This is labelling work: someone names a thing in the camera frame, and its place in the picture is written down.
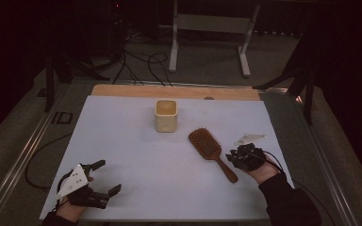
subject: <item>white table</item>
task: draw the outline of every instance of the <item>white table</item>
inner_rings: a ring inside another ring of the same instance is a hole
[[[58,180],[78,163],[105,159],[91,176],[97,192],[117,184],[121,192],[105,210],[89,208],[84,220],[240,221],[267,218],[266,202],[255,181],[235,169],[225,154],[244,133],[265,134],[255,146],[273,153],[290,176],[267,109],[261,101],[175,99],[178,129],[154,127],[157,97],[90,96],[58,168],[41,218],[56,203]],[[188,134],[206,127],[222,145],[221,158],[238,176],[231,184],[215,161],[204,160]]]

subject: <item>human hand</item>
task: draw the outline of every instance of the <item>human hand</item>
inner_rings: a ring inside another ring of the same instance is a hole
[[[78,222],[85,210],[87,210],[86,206],[72,205],[67,196],[65,196],[60,202],[57,216],[68,219],[71,222]]]
[[[252,176],[259,185],[279,173],[278,169],[268,162],[264,162],[264,164],[260,168],[253,171],[243,171],[246,172],[248,175]]]

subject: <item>cylindrical container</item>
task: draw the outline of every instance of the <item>cylindrical container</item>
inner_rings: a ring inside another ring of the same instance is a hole
[[[156,130],[171,133],[177,129],[177,102],[158,100],[155,105]]]

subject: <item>black sleeve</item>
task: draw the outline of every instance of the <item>black sleeve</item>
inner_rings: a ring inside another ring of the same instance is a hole
[[[74,223],[68,219],[59,217],[56,212],[50,212],[42,222],[42,226],[76,226],[78,222]]]
[[[304,191],[293,189],[284,174],[273,176],[259,189],[266,198],[272,226],[321,225],[321,216],[314,203]]]

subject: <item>hairbrush handle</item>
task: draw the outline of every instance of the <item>hairbrush handle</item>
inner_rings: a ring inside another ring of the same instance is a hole
[[[219,164],[220,168],[222,168],[222,171],[224,172],[225,176],[228,178],[228,180],[231,183],[236,183],[238,181],[238,176],[231,170],[227,165],[225,165],[224,162],[218,157],[215,159],[216,162]]]

